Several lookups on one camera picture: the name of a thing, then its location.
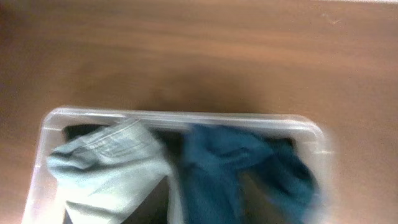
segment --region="brown wooden surface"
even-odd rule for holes
[[[60,105],[302,114],[334,141],[337,223],[398,220],[398,6],[59,0],[2,9],[0,223]]]

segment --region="wooden table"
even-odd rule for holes
[[[60,105],[294,113],[334,142],[331,223],[398,220],[398,5],[56,0],[3,7],[0,223],[20,223]]]

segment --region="folded clothing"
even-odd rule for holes
[[[168,222],[183,223],[176,173],[163,146],[132,119],[86,134],[97,128],[83,130],[47,159],[71,221],[120,224],[167,177]]]
[[[238,173],[253,171],[288,223],[303,223],[316,191],[312,173],[288,140],[265,141],[225,126],[194,125],[185,136],[181,185],[187,223],[243,222]]]

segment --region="plastic container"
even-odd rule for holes
[[[161,111],[120,111],[85,108],[57,108],[42,123],[32,182],[22,224],[62,224],[64,199],[57,193],[57,181],[46,167],[46,157],[65,143],[62,129],[74,124],[113,124],[120,119],[141,119],[149,128],[184,132],[189,124],[223,124],[248,129],[270,138],[292,138],[295,149],[312,170],[322,192],[322,202],[309,223],[326,223],[330,216],[331,157],[327,138],[309,119],[297,115],[226,114]]]

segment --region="dark blue fabric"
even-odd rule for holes
[[[201,125],[194,125],[186,134],[182,155],[187,222],[242,223],[238,172],[243,170],[258,175],[267,186],[267,198],[289,223],[302,223],[315,193],[315,181],[288,140],[266,141],[239,129]]]

